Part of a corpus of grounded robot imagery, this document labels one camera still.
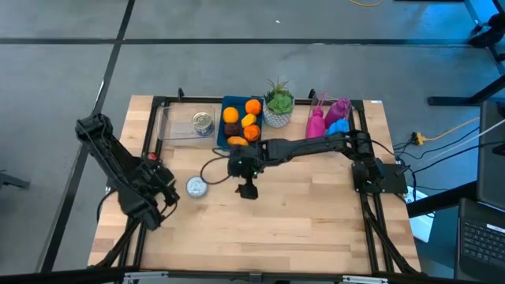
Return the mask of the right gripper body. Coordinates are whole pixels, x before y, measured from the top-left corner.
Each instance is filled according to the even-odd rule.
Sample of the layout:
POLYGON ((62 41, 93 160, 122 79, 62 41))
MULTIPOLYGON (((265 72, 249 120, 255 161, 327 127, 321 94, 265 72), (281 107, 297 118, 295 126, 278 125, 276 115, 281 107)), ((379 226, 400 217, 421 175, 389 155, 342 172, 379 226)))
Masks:
POLYGON ((256 200, 259 196, 253 178, 264 172, 267 166, 266 143, 256 143, 251 146, 233 146, 227 163, 227 172, 231 177, 244 178, 245 184, 238 185, 235 190, 241 198, 256 200))

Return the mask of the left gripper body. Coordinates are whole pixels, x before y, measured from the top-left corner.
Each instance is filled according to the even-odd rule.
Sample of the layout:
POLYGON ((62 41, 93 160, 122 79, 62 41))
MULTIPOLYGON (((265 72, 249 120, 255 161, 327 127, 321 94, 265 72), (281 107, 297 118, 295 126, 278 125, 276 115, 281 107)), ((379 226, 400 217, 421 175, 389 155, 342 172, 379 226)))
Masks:
POLYGON ((148 160, 148 167, 152 172, 152 179, 157 183, 159 191, 164 195, 166 205, 168 207, 175 205, 180 196, 174 187, 176 179, 172 172, 163 165, 161 160, 148 160))

